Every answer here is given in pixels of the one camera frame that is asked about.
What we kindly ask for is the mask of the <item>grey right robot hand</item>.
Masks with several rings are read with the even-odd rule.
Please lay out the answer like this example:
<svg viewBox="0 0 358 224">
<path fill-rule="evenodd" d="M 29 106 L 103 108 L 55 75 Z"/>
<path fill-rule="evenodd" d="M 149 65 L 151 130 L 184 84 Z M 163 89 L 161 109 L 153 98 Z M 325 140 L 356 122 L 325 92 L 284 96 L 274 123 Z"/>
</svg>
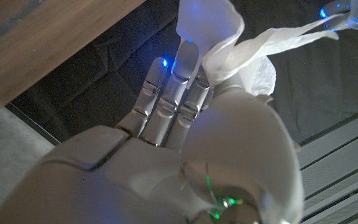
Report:
<svg viewBox="0 0 358 224">
<path fill-rule="evenodd" d="M 198 46 L 170 78 L 156 58 L 132 111 L 56 146 L 0 206 L 0 223 L 299 223 L 296 146 L 268 95 L 238 76 L 209 96 Z"/>
</svg>

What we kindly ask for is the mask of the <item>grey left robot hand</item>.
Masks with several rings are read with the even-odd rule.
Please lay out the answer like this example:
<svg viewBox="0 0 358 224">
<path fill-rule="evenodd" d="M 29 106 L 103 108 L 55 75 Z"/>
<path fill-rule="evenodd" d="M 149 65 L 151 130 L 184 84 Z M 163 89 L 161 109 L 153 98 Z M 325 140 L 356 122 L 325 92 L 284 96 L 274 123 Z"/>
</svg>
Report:
<svg viewBox="0 0 358 224">
<path fill-rule="evenodd" d="M 325 4 L 319 10 L 319 16 L 327 20 L 324 24 L 325 29 L 331 31 L 349 29 L 349 15 L 351 11 L 351 0 L 333 0 Z"/>
</svg>

